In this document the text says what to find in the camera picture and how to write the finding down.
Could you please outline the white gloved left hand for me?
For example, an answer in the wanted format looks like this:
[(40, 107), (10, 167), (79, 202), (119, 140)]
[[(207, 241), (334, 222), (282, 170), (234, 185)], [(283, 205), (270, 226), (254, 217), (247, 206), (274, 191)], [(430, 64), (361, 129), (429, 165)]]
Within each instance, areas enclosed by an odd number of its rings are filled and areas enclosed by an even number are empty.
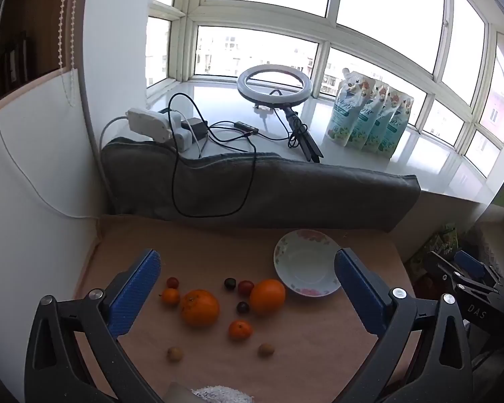
[(254, 399), (246, 393), (225, 386), (210, 386), (193, 389), (192, 393), (210, 403), (253, 403)]

